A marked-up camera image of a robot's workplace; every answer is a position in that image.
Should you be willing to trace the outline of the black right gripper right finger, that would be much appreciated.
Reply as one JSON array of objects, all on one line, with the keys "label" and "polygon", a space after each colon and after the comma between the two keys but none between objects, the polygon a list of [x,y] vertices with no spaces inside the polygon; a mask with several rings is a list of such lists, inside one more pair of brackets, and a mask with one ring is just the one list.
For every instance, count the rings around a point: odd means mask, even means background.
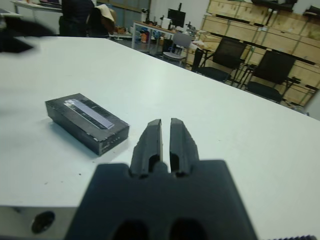
[{"label": "black right gripper right finger", "polygon": [[193,165],[200,160],[194,139],[178,118],[170,122],[169,158],[171,173],[176,177],[190,175]]}]

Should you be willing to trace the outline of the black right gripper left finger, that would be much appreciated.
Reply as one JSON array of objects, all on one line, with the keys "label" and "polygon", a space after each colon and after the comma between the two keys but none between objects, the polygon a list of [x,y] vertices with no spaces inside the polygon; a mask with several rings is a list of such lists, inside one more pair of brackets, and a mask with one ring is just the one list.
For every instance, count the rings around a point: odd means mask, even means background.
[{"label": "black right gripper left finger", "polygon": [[136,178],[146,178],[157,163],[163,161],[162,121],[150,121],[133,149],[130,174]]}]

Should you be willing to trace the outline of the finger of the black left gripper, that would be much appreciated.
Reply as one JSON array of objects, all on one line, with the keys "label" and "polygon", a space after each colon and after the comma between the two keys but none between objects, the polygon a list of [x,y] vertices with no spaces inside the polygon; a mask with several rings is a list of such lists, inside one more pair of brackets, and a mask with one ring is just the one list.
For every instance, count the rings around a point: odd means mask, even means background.
[{"label": "finger of the black left gripper", "polygon": [[28,50],[33,49],[34,47],[25,43],[19,39],[8,36],[0,37],[0,52],[1,53],[13,53],[19,54]]},{"label": "finger of the black left gripper", "polygon": [[37,22],[23,19],[5,19],[4,32],[12,37],[52,37],[54,32]]}]

